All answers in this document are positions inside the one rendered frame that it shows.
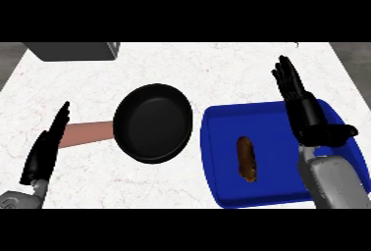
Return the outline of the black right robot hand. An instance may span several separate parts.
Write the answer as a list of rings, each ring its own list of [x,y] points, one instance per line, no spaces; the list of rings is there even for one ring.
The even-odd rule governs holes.
[[[347,139],[358,135],[353,125],[331,124],[319,101],[306,90],[302,78],[287,56],[270,71],[285,102],[285,111],[294,137],[306,147],[341,147]]]

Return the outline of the brown sweet potato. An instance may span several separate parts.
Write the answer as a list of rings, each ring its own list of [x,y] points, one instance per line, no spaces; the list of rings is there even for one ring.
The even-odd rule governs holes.
[[[254,145],[245,136],[238,138],[238,163],[239,163],[239,175],[247,182],[257,180],[257,161]]]

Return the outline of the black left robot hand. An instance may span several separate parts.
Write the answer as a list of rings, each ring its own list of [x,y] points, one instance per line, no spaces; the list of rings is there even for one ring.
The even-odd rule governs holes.
[[[69,122],[68,108],[69,102],[65,102],[56,113],[49,130],[44,130],[37,137],[22,171],[19,181],[22,185],[31,185],[34,180],[50,179],[58,156],[58,146]]]

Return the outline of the blue tray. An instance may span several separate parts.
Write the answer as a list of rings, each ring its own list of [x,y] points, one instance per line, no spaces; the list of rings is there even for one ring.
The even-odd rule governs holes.
[[[257,180],[239,175],[238,139],[254,145]],[[216,203],[244,208],[312,199],[297,171],[299,142],[281,101],[213,106],[200,130],[204,175]]]

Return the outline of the dark grey box appliance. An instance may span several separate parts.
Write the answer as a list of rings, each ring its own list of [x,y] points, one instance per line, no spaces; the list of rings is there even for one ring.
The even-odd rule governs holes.
[[[25,42],[25,46],[44,62],[112,61],[118,42]]]

